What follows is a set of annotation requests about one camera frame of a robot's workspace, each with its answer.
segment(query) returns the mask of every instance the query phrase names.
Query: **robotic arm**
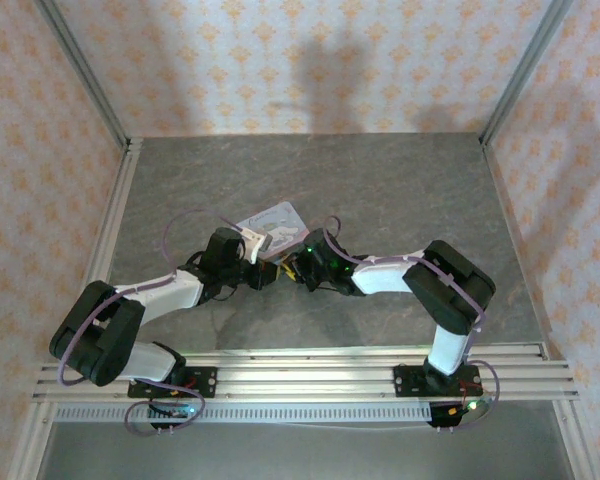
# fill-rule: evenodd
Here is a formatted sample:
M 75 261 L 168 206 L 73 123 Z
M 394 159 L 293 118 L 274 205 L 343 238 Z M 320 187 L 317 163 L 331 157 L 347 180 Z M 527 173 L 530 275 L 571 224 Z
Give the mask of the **robotic arm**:
M 136 285 L 89 284 L 54 335 L 51 354 L 61 359 L 78 336 L 67 365 L 97 386 L 115 379 L 184 385 L 184 357 L 158 343 L 136 342 L 139 328 L 170 311 L 206 303 L 224 286 L 235 289 L 246 284 L 261 290 L 277 279 L 282 267 L 310 292 L 326 282 L 343 295 L 413 293 L 437 328 L 424 365 L 411 367 L 417 372 L 408 375 L 415 375 L 412 381 L 426 382 L 427 392 L 434 396 L 458 396 L 462 369 L 473 369 L 468 372 L 469 379 L 473 379 L 473 371 L 477 373 L 477 368 L 465 365 L 464 360 L 472 329 L 495 293 L 495 285 L 447 243 L 436 240 L 424 250 L 399 257 L 352 257 L 334 236 L 316 229 L 278 266 L 257 258 L 268 241 L 267 235 L 248 229 L 218 228 L 206 250 L 194 254 L 174 274 Z M 116 295 L 120 298 L 111 301 Z M 97 315 L 100 324 L 85 322 L 107 302 L 110 304 Z M 86 330 L 77 335 L 85 323 Z M 427 396 L 422 391 L 419 395 Z

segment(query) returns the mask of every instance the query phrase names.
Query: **wall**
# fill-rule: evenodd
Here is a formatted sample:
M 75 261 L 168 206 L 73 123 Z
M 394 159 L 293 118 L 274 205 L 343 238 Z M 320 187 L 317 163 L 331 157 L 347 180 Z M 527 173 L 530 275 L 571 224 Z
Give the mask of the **wall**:
M 535 306 L 600 448 L 600 0 L 576 1 L 495 141 Z
M 60 0 L 128 133 L 479 131 L 549 0 Z
M 0 478 L 121 152 L 30 0 L 0 0 Z

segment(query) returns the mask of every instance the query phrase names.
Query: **mounting plate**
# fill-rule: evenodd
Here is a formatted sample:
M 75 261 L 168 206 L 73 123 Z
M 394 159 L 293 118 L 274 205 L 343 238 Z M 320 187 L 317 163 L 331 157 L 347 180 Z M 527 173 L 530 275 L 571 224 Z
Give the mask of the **mounting plate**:
M 462 383 L 467 391 L 461 390 Z M 393 367 L 393 387 L 396 397 L 480 397 L 482 396 L 482 379 L 480 370 L 475 365 L 460 365 L 444 392 L 439 392 L 427 383 L 422 365 L 398 365 Z
M 214 398 L 216 396 L 216 385 L 218 378 L 218 369 L 216 367 L 185 367 L 185 384 L 190 384 L 191 390 L 200 393 L 204 398 Z M 188 393 L 180 393 L 179 395 L 171 395 L 169 390 L 164 388 L 154 387 L 146 383 L 129 382 L 127 390 L 129 398 L 189 398 L 193 395 Z

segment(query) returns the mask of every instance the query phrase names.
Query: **floor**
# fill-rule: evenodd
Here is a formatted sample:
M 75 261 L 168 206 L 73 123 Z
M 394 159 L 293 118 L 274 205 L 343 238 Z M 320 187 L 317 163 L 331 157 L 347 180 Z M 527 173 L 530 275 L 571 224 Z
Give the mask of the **floor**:
M 477 430 L 452 435 L 194 424 L 138 438 L 120 424 L 65 423 L 49 445 L 40 480 L 573 478 L 551 402 L 501 402 Z
M 145 139 L 117 241 L 111 281 L 167 272 L 159 239 L 176 213 L 212 207 L 234 221 L 281 201 L 307 226 L 337 214 L 353 254 L 406 254 L 443 239 L 496 286 L 478 343 L 541 341 L 497 193 L 474 134 L 265 135 Z M 204 215 L 172 229 L 172 256 L 204 248 L 220 222 Z M 213 349 L 420 345 L 434 322 L 406 294 L 309 293 L 281 278 L 261 292 L 174 312 L 138 339 L 182 353 Z

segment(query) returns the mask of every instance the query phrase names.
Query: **patterned wallpaper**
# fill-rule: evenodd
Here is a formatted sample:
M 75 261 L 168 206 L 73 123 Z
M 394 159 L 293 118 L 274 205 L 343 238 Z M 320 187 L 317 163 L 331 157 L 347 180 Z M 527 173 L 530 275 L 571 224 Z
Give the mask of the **patterned wallpaper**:
M 600 0 L 574 2 L 495 153 L 534 303 L 600 449 Z
M 132 136 L 479 131 L 549 0 L 60 0 Z
M 30 0 L 0 0 L 0 479 L 121 153 Z

